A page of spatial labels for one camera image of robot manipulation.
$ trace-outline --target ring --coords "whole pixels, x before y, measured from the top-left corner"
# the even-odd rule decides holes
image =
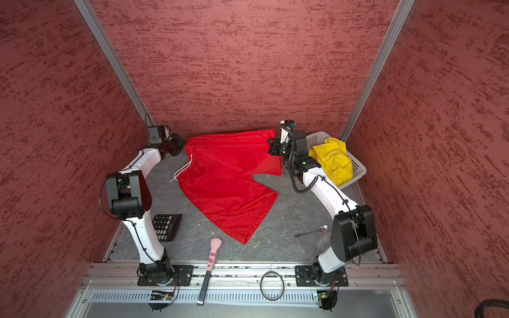
[[[263,288],[262,288],[262,283],[263,283],[263,280],[265,279],[265,277],[269,276],[269,275],[276,275],[276,277],[279,277],[279,279],[281,280],[281,286],[283,287],[282,291],[281,291],[281,294],[277,295],[277,297],[269,297],[267,296],[264,292],[263,292]],[[285,281],[283,280],[283,278],[281,277],[281,275],[279,275],[278,273],[274,272],[274,271],[268,271],[267,273],[265,273],[263,276],[262,276],[262,279],[260,280],[260,291],[262,292],[262,296],[269,300],[269,301],[276,301],[278,300],[279,298],[281,298],[283,296],[283,294],[285,293]]]

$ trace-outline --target white drawstring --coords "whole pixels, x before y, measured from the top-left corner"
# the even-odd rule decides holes
[[[188,163],[184,164],[184,165],[182,166],[182,168],[178,169],[178,170],[177,170],[177,171],[173,174],[173,179],[171,179],[169,182],[172,182],[172,181],[175,181],[175,180],[177,180],[177,181],[178,181],[177,177],[178,177],[178,176],[179,176],[182,172],[184,172],[187,168],[191,167],[191,164],[192,164],[192,155],[191,155],[191,160],[190,160]]]

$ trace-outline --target wall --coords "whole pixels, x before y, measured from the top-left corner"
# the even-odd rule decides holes
[[[416,1],[348,140],[420,318],[509,299],[508,13]]]
[[[146,129],[72,0],[0,3],[0,316],[61,317],[118,222],[104,176]]]
[[[158,123],[339,136],[398,0],[91,0]]]

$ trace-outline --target basket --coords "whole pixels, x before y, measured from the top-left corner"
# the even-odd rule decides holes
[[[326,133],[325,131],[317,131],[316,133],[313,133],[311,135],[306,136],[307,139],[307,149],[312,149],[313,146],[323,144],[325,139],[329,138],[330,135]],[[353,166],[353,178],[350,179],[348,182],[340,185],[338,188],[343,189],[354,183],[355,181],[359,180],[364,176],[367,172],[366,167],[360,163],[357,158],[355,158],[348,150],[347,155],[352,159],[352,166]]]

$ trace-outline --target metal spoon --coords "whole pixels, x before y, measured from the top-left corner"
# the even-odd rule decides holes
[[[309,233],[313,233],[313,232],[327,233],[328,231],[329,231],[329,226],[327,224],[324,224],[324,225],[320,225],[320,227],[318,229],[314,230],[314,231],[306,232],[306,233],[300,233],[300,234],[294,234],[293,237],[294,238],[300,238],[301,236],[309,234]]]

